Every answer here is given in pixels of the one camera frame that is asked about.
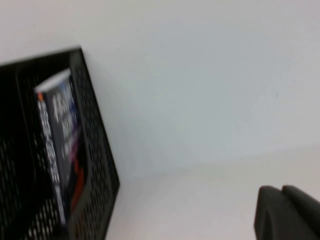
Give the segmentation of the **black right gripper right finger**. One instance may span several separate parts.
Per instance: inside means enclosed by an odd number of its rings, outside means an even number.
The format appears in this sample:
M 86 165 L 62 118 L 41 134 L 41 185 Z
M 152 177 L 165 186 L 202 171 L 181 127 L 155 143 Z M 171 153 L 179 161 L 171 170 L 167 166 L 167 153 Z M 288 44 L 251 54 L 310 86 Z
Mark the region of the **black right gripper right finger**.
M 320 202 L 294 185 L 284 185 L 282 192 L 304 218 L 320 217 Z

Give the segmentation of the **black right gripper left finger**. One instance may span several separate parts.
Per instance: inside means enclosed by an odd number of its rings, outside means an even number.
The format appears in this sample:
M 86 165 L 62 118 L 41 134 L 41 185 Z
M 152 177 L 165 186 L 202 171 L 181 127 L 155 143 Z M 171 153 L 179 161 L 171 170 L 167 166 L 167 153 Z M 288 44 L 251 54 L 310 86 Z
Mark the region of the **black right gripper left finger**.
M 261 186 L 254 232 L 257 240 L 318 240 L 320 217 L 303 217 L 282 189 Z

